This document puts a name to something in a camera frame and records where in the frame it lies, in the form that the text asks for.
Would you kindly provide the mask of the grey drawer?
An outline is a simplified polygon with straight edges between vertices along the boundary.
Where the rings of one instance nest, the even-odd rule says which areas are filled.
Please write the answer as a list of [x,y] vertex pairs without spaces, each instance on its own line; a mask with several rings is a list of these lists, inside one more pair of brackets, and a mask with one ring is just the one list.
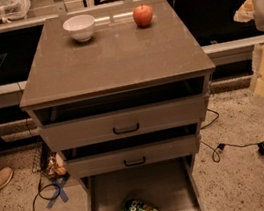
[[197,123],[207,110],[203,83],[199,77],[53,106],[36,113],[39,133],[61,151]]
[[81,178],[194,155],[199,140],[197,126],[191,124],[72,148],[63,155],[72,177]]
[[89,211],[122,211],[129,199],[158,211],[204,211],[184,158],[98,174],[87,187]]

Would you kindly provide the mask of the grey drawer cabinet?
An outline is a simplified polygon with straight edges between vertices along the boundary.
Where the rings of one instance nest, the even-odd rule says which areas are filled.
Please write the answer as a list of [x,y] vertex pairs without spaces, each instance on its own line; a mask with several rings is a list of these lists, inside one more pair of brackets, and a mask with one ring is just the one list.
[[209,99],[213,62],[166,0],[152,0],[147,28],[133,21],[130,4],[95,11],[93,38],[78,43],[58,19],[45,22],[21,107],[36,113],[87,99],[193,78],[204,79]]

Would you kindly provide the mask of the white ceramic bowl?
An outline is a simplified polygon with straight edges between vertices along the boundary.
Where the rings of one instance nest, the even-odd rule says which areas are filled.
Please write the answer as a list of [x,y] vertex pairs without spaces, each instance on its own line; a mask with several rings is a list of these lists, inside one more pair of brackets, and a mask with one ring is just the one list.
[[90,40],[95,29],[95,19],[92,15],[78,15],[64,21],[64,30],[78,42]]

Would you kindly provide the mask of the top grey drawer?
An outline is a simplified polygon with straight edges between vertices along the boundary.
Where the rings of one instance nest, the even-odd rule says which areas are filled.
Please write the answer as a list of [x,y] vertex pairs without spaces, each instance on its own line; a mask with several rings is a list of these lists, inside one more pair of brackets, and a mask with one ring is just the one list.
[[203,83],[199,77],[53,106],[36,113],[39,133],[61,151],[197,123],[207,110]]

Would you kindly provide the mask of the white plastic bag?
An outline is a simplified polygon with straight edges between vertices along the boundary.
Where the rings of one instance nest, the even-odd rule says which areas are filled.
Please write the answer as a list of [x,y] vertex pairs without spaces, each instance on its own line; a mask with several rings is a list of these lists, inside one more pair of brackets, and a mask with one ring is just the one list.
[[30,6],[30,0],[0,0],[0,21],[8,23],[24,19]]

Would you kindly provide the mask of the red apple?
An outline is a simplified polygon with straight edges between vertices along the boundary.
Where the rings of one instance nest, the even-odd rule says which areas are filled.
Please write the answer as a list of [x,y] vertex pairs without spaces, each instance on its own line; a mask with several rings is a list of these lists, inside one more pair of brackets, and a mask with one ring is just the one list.
[[144,4],[135,7],[132,14],[133,20],[139,27],[147,27],[153,18],[153,9]]

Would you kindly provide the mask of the middle grey drawer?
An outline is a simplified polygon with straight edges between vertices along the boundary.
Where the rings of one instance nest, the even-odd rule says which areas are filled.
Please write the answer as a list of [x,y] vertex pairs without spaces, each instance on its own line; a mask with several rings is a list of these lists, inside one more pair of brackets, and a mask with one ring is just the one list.
[[197,126],[191,124],[72,148],[63,155],[72,177],[81,178],[194,155],[199,140]]

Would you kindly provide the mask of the snack pile beside cabinet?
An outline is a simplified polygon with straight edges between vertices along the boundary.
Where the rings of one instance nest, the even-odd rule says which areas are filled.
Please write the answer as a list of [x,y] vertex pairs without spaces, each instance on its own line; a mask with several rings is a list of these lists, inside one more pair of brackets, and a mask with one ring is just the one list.
[[66,175],[66,167],[63,165],[63,160],[55,153],[47,159],[46,173],[53,178],[58,178]]

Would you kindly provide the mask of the blue tape cross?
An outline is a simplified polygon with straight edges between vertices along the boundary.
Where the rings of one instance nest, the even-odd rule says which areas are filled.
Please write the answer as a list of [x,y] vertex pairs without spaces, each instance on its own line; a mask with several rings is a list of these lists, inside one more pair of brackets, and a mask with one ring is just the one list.
[[48,205],[46,206],[46,208],[52,208],[56,202],[57,199],[61,199],[61,201],[63,201],[64,203],[68,202],[68,195],[66,195],[65,190],[63,189],[64,186],[67,184],[66,182],[68,181],[67,176],[64,176],[63,178],[60,178],[58,180],[52,180],[51,182],[51,187],[55,188],[55,192],[52,195],[52,197],[49,199],[48,201]]

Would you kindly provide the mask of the bottom grey drawer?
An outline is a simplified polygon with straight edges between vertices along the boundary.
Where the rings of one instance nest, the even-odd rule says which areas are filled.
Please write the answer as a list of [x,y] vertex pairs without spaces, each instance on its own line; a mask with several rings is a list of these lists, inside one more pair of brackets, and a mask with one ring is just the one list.
[[98,174],[87,187],[89,211],[122,211],[129,199],[158,211],[204,211],[184,158]]

